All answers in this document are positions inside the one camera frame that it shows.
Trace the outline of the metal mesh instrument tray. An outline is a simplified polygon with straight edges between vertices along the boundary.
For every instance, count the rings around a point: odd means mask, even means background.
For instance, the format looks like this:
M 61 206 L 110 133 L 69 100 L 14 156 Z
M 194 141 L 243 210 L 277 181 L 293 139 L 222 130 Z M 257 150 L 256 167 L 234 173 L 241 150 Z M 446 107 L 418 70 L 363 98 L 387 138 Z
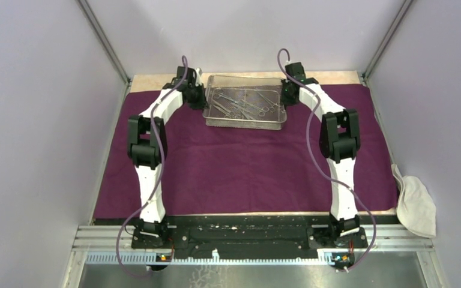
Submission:
M 287 113 L 281 103 L 282 82 L 277 77 L 211 75 L 203 111 L 207 126 L 281 130 Z

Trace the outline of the maroon wrap cloth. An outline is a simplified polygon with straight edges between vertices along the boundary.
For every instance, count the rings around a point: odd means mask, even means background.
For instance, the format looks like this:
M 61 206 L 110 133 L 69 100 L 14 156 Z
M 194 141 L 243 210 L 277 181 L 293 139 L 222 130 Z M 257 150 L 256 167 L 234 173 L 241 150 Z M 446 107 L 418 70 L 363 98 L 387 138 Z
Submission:
M 397 204 L 390 155 L 365 86 L 325 85 L 359 115 L 361 147 L 355 192 L 372 211 Z M 167 215 L 239 212 L 327 212 L 331 185 L 319 150 L 320 123 L 298 104 L 279 131 L 209 127 L 201 111 L 182 106 L 166 124 L 162 199 Z

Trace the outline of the surgical clamp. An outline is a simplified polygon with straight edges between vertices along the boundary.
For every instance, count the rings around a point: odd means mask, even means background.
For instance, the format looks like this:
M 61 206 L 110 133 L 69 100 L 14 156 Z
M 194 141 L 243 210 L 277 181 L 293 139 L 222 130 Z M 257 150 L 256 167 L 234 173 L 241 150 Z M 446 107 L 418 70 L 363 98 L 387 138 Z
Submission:
M 279 105 L 277 103 L 274 103 L 268 97 L 264 96 L 264 94 L 262 94 L 260 91 L 255 91 L 255 94 L 259 107 L 262 109 L 263 112 L 272 113 L 279 111 Z

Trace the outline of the surgical forceps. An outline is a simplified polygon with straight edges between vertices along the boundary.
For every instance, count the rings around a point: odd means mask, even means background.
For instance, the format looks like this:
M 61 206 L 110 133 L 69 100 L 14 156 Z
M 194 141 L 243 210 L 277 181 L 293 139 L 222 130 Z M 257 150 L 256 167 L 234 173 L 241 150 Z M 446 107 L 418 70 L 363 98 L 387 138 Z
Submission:
M 233 106 L 235 106 L 243 115 L 246 114 L 246 115 L 258 116 L 258 117 L 266 116 L 266 113 L 263 112 L 259 106 L 248 103 L 244 100 L 237 100 L 229 96 L 225 96 L 223 94 L 216 94 L 216 96 L 213 96 L 213 99 L 214 101 L 219 100 L 219 99 L 227 100 Z

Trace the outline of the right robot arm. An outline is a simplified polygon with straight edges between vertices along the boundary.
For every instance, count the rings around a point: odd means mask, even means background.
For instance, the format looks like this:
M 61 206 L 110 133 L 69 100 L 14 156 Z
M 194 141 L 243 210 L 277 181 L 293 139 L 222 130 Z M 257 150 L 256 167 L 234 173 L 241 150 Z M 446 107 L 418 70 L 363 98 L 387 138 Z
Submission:
M 289 63 L 282 70 L 286 75 L 282 104 L 302 103 L 321 122 L 319 149 L 330 168 L 332 189 L 328 240 L 335 247 L 344 247 L 360 230 L 353 194 L 355 159 L 361 145 L 358 113 L 333 100 L 317 80 L 306 76 L 300 62 Z

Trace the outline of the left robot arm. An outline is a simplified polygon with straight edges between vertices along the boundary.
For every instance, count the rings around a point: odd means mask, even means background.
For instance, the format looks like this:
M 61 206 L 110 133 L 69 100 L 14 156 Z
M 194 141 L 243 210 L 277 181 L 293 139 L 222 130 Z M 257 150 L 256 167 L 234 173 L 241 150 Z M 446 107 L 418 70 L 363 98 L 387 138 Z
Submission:
M 200 68 L 178 67 L 176 76 L 164 85 L 152 104 L 127 122 L 127 155 L 137 173 L 141 200 L 140 210 L 133 214 L 139 218 L 134 237 L 145 238 L 154 248 L 165 246 L 169 238 L 161 195 L 167 157 L 166 123 L 184 104 L 193 110 L 207 106 Z

